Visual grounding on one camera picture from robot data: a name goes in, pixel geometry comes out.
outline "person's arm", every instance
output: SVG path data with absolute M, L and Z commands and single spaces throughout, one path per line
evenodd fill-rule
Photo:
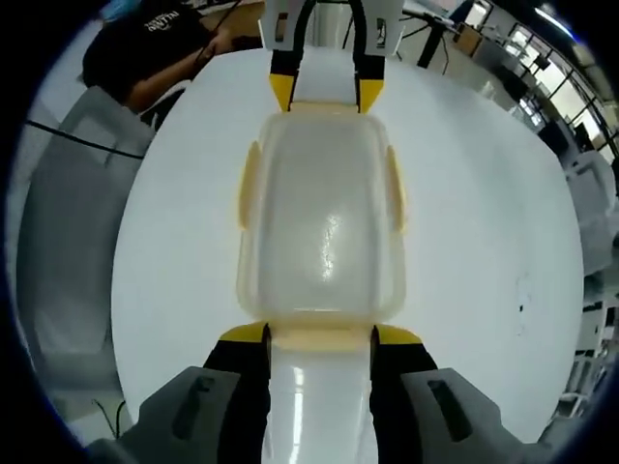
M 136 113 L 145 111 L 174 84 L 181 80 L 192 79 L 209 58 L 209 50 L 197 50 L 172 66 L 140 80 L 129 92 L 125 106 Z
M 212 16 L 203 16 L 202 18 L 200 18 L 200 23 L 207 31 L 214 34 L 213 38 L 209 42 L 209 49 L 215 55 L 221 55 L 222 53 L 232 51 L 232 34 L 230 33 L 230 30 L 223 24 L 220 24 L 220 27 L 217 29 L 217 31 L 215 31 L 215 28 L 219 24 L 218 18 L 213 18 Z

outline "person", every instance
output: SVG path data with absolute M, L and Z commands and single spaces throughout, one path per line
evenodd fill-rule
M 179 0 L 119 2 L 112 13 L 102 11 L 113 20 L 103 17 L 103 29 L 84 55 L 82 79 L 135 113 L 192 79 L 213 56 L 233 50 L 227 29 L 210 31 L 206 18 Z

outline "black t-shirt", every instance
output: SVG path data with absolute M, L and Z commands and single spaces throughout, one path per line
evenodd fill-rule
M 107 24 L 83 60 L 83 80 L 116 101 L 132 87 L 206 45 L 212 34 L 200 14 L 178 0 L 142 0 L 131 14 Z

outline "white table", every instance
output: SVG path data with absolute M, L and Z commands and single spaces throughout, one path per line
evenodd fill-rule
M 306 56 L 348 63 L 340 54 Z M 263 50 L 211 63 L 135 179 L 112 286 L 134 420 L 146 397 L 251 320 L 235 292 L 236 199 L 248 148 L 278 110 L 269 64 Z M 582 308 L 578 228 L 559 162 L 491 101 L 398 62 L 388 63 L 371 112 L 396 148 L 408 196 L 407 298 L 390 323 L 419 334 L 439 366 L 497 403 L 518 438 L 537 440 L 569 377 Z

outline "floor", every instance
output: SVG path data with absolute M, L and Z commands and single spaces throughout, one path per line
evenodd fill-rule
M 125 406 L 121 408 L 122 402 L 121 393 L 98 395 L 93 398 L 81 394 L 63 399 L 52 398 L 56 411 L 83 446 L 100 438 L 109 440 L 115 438 L 117 414 L 120 434 L 131 428 L 133 422 L 127 408 Z

